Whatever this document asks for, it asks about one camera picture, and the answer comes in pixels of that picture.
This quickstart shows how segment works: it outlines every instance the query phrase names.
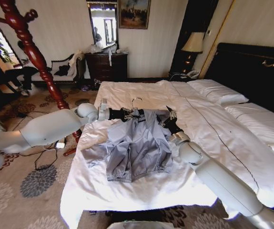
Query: power adapter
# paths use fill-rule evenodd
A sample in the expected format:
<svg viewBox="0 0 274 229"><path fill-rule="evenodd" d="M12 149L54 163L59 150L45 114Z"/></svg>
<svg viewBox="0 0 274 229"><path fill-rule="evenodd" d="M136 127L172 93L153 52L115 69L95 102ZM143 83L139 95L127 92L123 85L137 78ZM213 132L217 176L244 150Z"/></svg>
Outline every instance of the power adapter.
<svg viewBox="0 0 274 229"><path fill-rule="evenodd" d="M56 143L56 148L59 149L59 148L64 148L66 145L66 139L63 137L62 139L60 139L57 143Z"/></svg>

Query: gray jacket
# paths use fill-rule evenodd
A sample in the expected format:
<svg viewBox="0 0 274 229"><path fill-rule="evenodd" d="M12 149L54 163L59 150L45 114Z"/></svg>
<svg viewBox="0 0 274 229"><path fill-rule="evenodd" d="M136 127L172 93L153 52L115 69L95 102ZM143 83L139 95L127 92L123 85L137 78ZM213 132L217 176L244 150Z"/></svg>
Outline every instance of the gray jacket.
<svg viewBox="0 0 274 229"><path fill-rule="evenodd" d="M171 133L160 120L168 111L144 110L139 119L118 121L108 129L108 140L82 150L89 167L109 158L106 168L108 181L133 182L153 172L170 172L173 159L167 139Z"/></svg>

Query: metal hanger hook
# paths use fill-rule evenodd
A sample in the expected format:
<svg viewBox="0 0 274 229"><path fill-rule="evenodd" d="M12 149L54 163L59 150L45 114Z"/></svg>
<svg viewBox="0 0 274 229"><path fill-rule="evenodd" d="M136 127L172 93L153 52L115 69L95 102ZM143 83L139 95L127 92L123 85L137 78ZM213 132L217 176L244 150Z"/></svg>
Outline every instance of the metal hanger hook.
<svg viewBox="0 0 274 229"><path fill-rule="evenodd" d="M140 97L135 97L135 98L133 98L133 100L132 100L132 108L133 108L133 109L134 109L134 107L133 107L133 102L134 102L136 99L141 99L141 101L143 101L142 98L140 98Z"/></svg>

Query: mirror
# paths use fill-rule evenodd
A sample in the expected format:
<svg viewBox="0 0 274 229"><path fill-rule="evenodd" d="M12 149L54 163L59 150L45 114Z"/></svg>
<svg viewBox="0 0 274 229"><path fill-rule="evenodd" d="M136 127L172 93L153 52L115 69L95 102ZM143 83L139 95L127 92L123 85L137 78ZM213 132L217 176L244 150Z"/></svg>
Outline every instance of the mirror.
<svg viewBox="0 0 274 229"><path fill-rule="evenodd" d="M94 43L104 49L118 44L117 1L87 1Z"/></svg>

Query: table lamp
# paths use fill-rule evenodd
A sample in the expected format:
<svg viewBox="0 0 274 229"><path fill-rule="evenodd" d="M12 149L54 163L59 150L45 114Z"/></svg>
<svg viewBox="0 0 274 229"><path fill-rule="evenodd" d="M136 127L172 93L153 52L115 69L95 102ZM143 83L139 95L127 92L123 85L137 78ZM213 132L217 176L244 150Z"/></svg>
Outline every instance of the table lamp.
<svg viewBox="0 0 274 229"><path fill-rule="evenodd" d="M183 73L189 72L192 69L197 55L203 52L203 36L204 32L192 32L188 41L181 49L182 51L189 52L187 60L184 61Z"/></svg>

